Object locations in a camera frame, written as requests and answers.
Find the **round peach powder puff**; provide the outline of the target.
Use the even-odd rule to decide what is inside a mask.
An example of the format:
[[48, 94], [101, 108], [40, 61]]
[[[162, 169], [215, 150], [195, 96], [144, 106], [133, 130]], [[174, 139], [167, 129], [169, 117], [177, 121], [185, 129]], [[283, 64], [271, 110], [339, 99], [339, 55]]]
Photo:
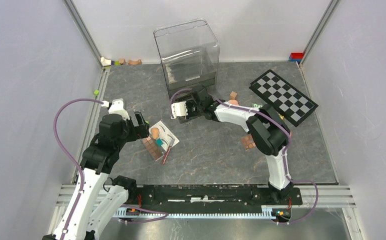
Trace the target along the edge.
[[235, 100], [235, 99], [230, 99], [230, 100], [228, 101], [228, 103], [230, 103], [230, 104], [232, 104], [232, 105], [236, 105], [236, 106], [239, 105], [238, 101]]

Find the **clear acrylic drawer organizer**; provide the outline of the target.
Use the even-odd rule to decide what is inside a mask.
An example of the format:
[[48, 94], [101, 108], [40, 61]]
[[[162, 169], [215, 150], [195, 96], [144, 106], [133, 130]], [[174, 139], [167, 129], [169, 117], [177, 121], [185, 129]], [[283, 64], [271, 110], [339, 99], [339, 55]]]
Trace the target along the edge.
[[[220, 56], [217, 38], [205, 19], [198, 18], [157, 28], [153, 36], [158, 49], [171, 104], [186, 101], [195, 87], [216, 83]], [[180, 122], [188, 120], [178, 117]]]

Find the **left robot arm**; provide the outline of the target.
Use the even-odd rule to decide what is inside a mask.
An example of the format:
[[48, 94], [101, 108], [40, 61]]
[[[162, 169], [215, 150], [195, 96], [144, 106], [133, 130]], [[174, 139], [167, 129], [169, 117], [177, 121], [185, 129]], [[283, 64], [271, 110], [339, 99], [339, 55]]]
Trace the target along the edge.
[[125, 144], [149, 136], [149, 123], [141, 112], [134, 114], [138, 125], [116, 113], [102, 118], [99, 132], [82, 154], [81, 171], [68, 208], [58, 227], [43, 239], [97, 240], [116, 210], [137, 200], [136, 180], [119, 175], [113, 179], [105, 199], [93, 207]]

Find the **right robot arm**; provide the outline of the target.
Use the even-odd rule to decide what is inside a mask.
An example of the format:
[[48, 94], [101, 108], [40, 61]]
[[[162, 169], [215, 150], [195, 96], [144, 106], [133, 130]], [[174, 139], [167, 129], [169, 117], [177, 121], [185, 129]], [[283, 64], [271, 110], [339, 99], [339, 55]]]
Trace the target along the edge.
[[235, 105], [213, 97], [204, 87], [190, 90], [185, 105], [186, 119], [204, 116], [215, 122], [241, 126], [250, 134], [267, 161], [271, 201], [282, 204], [289, 198], [294, 186], [287, 160], [290, 130], [270, 105], [261, 108]]

